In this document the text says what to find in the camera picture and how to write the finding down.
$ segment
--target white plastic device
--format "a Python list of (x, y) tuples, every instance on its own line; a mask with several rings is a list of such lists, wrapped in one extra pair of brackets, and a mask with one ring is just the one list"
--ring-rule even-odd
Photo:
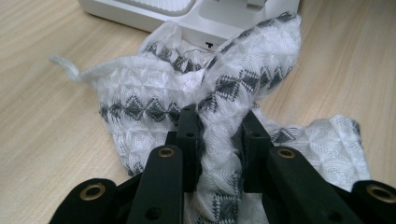
[(78, 0), (88, 13), (152, 32), (165, 21), (182, 28), (183, 39), (216, 49), (260, 21), (296, 13), (299, 0)]

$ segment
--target screw hole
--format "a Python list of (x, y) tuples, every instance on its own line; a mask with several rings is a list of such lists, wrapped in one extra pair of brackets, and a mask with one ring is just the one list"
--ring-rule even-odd
[(290, 149), (286, 148), (281, 148), (280, 150), (277, 151), (277, 154), (283, 158), (291, 159), (296, 157), (296, 154), (291, 151)]
[(329, 219), (332, 222), (342, 222), (343, 221), (343, 216), (337, 211), (334, 211), (332, 209), (325, 209), (322, 212), (322, 215), (325, 216), (327, 219)]
[(161, 208), (151, 207), (146, 211), (146, 219), (157, 220), (162, 214)]
[(396, 203), (396, 195), (394, 193), (377, 185), (369, 185), (367, 187), (367, 192), (372, 197), (384, 203)]
[(92, 201), (100, 198), (106, 191), (106, 187), (102, 183), (89, 185), (81, 191), (79, 198), (84, 201)]
[(159, 157), (171, 157), (175, 154), (175, 151), (172, 148), (162, 148), (158, 151)]

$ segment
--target black bracket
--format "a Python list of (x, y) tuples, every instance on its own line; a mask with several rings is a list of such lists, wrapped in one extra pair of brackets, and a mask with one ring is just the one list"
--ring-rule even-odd
[[(195, 105), (181, 110), (177, 132), (154, 148), (143, 174), (116, 186), (91, 179), (76, 186), (50, 223), (183, 223), (184, 192), (201, 174), (201, 122)], [(396, 189), (367, 180), (351, 192), (327, 183), (298, 150), (274, 147), (250, 111), (233, 137), (246, 193), (262, 193), (271, 224), (396, 223)]]

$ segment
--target wooden table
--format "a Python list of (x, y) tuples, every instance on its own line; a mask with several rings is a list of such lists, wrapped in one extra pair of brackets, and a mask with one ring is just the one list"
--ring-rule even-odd
[[(299, 62), (262, 110), (285, 125), (355, 119), (372, 178), (396, 187), (396, 1), (303, 0), (299, 13)], [(48, 57), (82, 70), (135, 54), (147, 35), (77, 0), (0, 3), (0, 223), (48, 222), (78, 183), (128, 178), (94, 90)]]

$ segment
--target white knitted fabric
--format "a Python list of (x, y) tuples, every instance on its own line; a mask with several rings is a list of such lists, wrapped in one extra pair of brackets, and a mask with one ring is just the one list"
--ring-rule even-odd
[(354, 120), (335, 116), (306, 128), (281, 127), (266, 119), (254, 103), (295, 65), (301, 44), (299, 25), (299, 16), (284, 14), (211, 53), (184, 42), (180, 28), (166, 22), (144, 41), (136, 56), (82, 73), (63, 58), (51, 59), (72, 79), (97, 90), (100, 113), (131, 175), (144, 170), (150, 151), (176, 129), (180, 109), (197, 104), (205, 152), (197, 190), (185, 196), (186, 223), (267, 223), (261, 195), (243, 193), (241, 162), (231, 140), (249, 109), (275, 145), (300, 150), (334, 185), (350, 190), (357, 180), (370, 178)]

